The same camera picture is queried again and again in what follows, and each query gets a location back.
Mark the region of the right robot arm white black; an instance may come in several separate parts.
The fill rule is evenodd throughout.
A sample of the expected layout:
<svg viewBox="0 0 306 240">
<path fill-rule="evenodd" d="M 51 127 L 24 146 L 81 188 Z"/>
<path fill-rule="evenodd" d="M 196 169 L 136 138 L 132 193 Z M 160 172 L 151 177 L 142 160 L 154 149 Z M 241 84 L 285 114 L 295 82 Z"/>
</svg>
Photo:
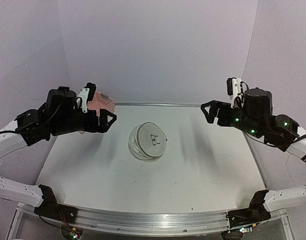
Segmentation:
<svg viewBox="0 0 306 240">
<path fill-rule="evenodd" d="M 217 120 L 219 126 L 234 127 L 254 140 L 263 138 L 264 145 L 288 152 L 306 163 L 306 131 L 285 114 L 273 115 L 271 92 L 251 88 L 237 101 L 237 107 L 212 100 L 203 103 L 200 109 L 209 124 Z M 258 191 L 241 212 L 248 221 L 255 222 L 264 213 L 301 205 L 306 205 L 306 183 L 283 190 Z"/>
</svg>

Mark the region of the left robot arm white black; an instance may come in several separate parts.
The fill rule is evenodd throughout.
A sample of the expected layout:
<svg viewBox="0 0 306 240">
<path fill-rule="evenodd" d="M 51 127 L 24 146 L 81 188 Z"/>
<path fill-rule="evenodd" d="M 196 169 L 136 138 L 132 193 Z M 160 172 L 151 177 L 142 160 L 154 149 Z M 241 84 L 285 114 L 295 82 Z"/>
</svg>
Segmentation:
<svg viewBox="0 0 306 240">
<path fill-rule="evenodd" d="M 29 109 L 0 130 L 0 160 L 10 153 L 30 147 L 52 136 L 74 132 L 106 133 L 117 116 L 107 109 L 90 109 L 96 85 L 87 83 L 79 94 L 68 86 L 48 92 L 46 102 L 38 109 Z M 50 219 L 60 214 L 53 191 L 47 186 L 28 185 L 0 175 L 0 199 L 19 202 L 41 211 Z"/>
</svg>

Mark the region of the pink plastic basket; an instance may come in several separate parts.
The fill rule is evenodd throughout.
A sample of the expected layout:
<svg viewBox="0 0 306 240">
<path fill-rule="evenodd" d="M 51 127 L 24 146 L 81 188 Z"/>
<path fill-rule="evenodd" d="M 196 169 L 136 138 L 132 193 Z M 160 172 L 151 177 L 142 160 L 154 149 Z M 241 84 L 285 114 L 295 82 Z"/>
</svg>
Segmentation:
<svg viewBox="0 0 306 240">
<path fill-rule="evenodd" d="M 93 99 L 87 103 L 87 108 L 89 110 L 95 110 L 98 117 L 100 116 L 101 109 L 114 113 L 115 100 L 99 91 L 96 91 Z"/>
</svg>

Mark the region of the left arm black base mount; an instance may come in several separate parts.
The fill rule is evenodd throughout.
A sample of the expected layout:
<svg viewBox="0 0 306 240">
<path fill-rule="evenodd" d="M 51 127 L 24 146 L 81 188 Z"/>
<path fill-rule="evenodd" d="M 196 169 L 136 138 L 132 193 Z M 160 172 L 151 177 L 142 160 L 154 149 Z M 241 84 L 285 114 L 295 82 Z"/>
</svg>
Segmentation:
<svg viewBox="0 0 306 240">
<path fill-rule="evenodd" d="M 74 224 L 78 209 L 58 203 L 53 190 L 49 186 L 40 184 L 38 187 L 42 192 L 42 203 L 34 208 L 34 213 L 41 217 Z"/>
</svg>

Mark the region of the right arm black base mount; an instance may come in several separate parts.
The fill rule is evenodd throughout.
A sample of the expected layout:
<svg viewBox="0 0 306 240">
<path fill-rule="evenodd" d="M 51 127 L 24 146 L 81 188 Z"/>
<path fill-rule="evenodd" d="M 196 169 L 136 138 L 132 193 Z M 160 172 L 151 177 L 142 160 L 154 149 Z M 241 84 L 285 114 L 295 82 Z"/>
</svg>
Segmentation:
<svg viewBox="0 0 306 240">
<path fill-rule="evenodd" d="M 257 191 L 247 208 L 228 211 L 225 217 L 229 221 L 229 228 L 233 229 L 269 220 L 271 218 L 271 214 L 264 207 L 264 199 L 268 192 L 268 190 Z"/>
</svg>

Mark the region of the aluminium front rail frame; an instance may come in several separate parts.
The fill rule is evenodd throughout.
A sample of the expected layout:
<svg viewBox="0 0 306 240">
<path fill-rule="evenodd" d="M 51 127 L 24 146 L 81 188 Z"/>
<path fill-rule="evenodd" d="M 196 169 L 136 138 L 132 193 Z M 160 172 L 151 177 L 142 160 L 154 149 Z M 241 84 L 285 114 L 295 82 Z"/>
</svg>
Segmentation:
<svg viewBox="0 0 306 240">
<path fill-rule="evenodd" d="M 292 240 L 288 214 L 277 210 L 269 220 L 230 229 L 228 211 L 188 213 L 135 213 L 77 208 L 75 223 L 66 223 L 34 213 L 35 207 L 19 203 L 10 224 L 8 240 L 65 240 L 72 231 L 80 240 L 111 239 L 204 239 Z"/>
</svg>

